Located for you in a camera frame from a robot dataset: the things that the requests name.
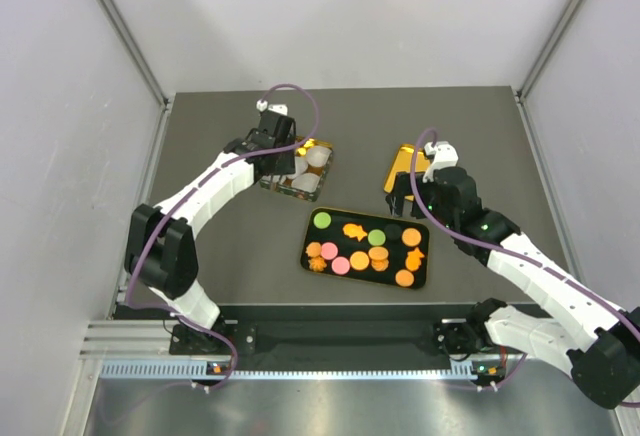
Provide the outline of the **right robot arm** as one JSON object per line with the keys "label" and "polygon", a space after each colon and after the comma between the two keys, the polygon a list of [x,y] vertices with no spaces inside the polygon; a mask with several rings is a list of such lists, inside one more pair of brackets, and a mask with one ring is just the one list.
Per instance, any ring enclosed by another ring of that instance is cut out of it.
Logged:
{"label": "right robot arm", "polygon": [[546,323],[489,299],[468,318],[474,349],[511,347],[560,370],[602,408],[639,406],[629,399],[639,388],[638,310],[605,300],[547,258],[518,225],[483,205],[461,167],[397,173],[386,196],[392,215],[402,215],[407,195],[414,197],[413,217],[429,219],[552,318]]}

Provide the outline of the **orange round biscuit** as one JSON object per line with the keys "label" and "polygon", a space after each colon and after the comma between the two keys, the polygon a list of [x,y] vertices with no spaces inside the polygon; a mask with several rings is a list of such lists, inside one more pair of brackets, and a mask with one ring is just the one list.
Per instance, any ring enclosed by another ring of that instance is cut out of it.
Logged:
{"label": "orange round biscuit", "polygon": [[349,257],[351,268],[355,271],[364,271],[370,264],[370,258],[364,251],[355,251]]}

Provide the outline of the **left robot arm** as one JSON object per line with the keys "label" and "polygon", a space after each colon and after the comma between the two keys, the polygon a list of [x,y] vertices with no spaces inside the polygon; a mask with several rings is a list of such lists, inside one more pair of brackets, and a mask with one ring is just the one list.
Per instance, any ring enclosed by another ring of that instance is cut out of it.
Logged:
{"label": "left robot arm", "polygon": [[124,270],[147,286],[169,310],[185,318],[192,340],[205,352],[226,343],[221,312],[197,280],[196,238],[240,192],[264,176],[295,167],[296,123],[288,108],[259,103],[260,119],[246,137],[229,142],[198,177],[155,206],[139,205],[131,216]]}

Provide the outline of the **metal serving tongs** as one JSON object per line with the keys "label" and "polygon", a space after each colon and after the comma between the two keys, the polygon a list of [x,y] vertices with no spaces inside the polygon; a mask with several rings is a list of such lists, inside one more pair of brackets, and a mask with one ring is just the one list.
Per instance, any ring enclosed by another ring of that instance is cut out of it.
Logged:
{"label": "metal serving tongs", "polygon": [[270,191],[281,191],[283,184],[287,182],[287,177],[284,175],[271,175],[267,178],[268,189]]}

